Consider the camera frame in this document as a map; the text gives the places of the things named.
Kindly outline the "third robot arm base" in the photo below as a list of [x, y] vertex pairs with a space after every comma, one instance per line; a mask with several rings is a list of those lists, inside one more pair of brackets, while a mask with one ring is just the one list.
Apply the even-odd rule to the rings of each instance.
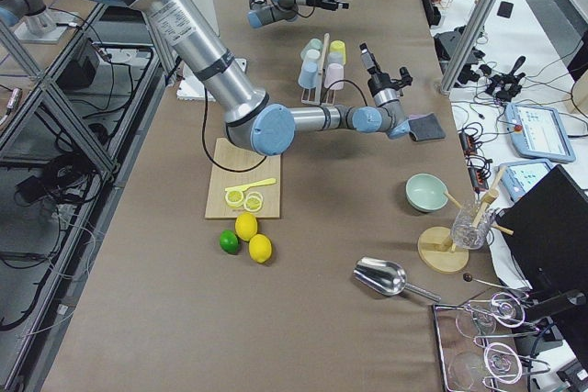
[[65, 32], [44, 0], [1, 0], [1, 21], [12, 28], [21, 20], [14, 33], [23, 43], [56, 44]]

